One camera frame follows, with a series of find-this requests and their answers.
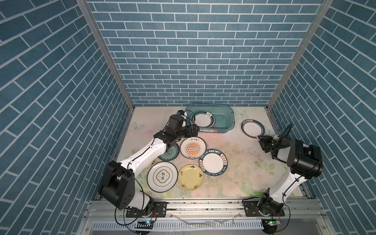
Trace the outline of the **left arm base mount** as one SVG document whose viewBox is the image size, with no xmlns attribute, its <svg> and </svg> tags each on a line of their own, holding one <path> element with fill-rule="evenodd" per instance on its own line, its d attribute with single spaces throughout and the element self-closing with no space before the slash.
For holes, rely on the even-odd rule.
<svg viewBox="0 0 376 235">
<path fill-rule="evenodd" d="M 149 202 L 145 209 L 140 210 L 135 207 L 128 207 L 125 216 L 127 218 L 137 218 L 137 217 L 165 217 L 167 211 L 166 201 L 154 201 Z"/>
</svg>

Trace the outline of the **white plate green red rim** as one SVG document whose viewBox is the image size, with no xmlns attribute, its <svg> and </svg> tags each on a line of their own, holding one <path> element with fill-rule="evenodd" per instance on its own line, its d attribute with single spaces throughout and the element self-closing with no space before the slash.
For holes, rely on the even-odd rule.
<svg viewBox="0 0 376 235">
<path fill-rule="evenodd" d="M 199 127 L 210 128 L 215 124 L 215 117 L 212 113 L 205 110 L 193 112 L 191 120 Z"/>
</svg>

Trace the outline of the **white plate green lettered rim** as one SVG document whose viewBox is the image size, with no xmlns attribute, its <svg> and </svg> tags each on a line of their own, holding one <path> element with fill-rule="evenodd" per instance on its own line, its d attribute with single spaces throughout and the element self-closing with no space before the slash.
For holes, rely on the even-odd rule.
<svg viewBox="0 0 376 235">
<path fill-rule="evenodd" d="M 222 151 L 207 149 L 199 158 L 199 166 L 209 176 L 220 176 L 227 170 L 228 160 Z"/>
</svg>

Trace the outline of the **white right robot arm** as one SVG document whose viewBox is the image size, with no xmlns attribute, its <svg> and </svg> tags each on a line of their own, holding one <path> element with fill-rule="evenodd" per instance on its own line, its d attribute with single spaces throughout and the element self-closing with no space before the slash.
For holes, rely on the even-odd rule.
<svg viewBox="0 0 376 235">
<path fill-rule="evenodd" d="M 321 148 L 308 145 L 301 140 L 293 140 L 290 145 L 282 145 L 281 141 L 271 136 L 258 136 L 264 152 L 270 152 L 274 160 L 282 161 L 279 156 L 286 157 L 287 170 L 280 181 L 268 188 L 258 203 L 260 213 L 265 216 L 279 214 L 293 191 L 305 181 L 318 177 L 323 171 Z"/>
</svg>

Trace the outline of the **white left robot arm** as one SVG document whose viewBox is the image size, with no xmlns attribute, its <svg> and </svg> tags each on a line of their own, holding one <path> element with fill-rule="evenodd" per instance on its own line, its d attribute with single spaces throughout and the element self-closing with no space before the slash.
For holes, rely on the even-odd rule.
<svg viewBox="0 0 376 235">
<path fill-rule="evenodd" d="M 154 134 L 153 139 L 144 148 L 121 162 L 111 161 L 104 168 L 99 195 L 118 210 L 131 207 L 149 214 L 153 209 L 154 199 L 143 190 L 136 191 L 136 178 L 146 166 L 173 147 L 176 142 L 182 138 L 198 136 L 199 127 L 186 118 L 182 110 L 171 115 L 166 126 Z"/>
</svg>

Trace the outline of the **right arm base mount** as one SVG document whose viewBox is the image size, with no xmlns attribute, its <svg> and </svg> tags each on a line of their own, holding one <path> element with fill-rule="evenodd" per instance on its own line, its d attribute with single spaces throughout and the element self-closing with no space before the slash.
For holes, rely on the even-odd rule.
<svg viewBox="0 0 376 235">
<path fill-rule="evenodd" d="M 242 200 L 242 205 L 247 217 L 270 217 L 270 216 L 285 216 L 283 210 L 283 203 L 278 203 L 272 198 L 248 198 Z"/>
</svg>

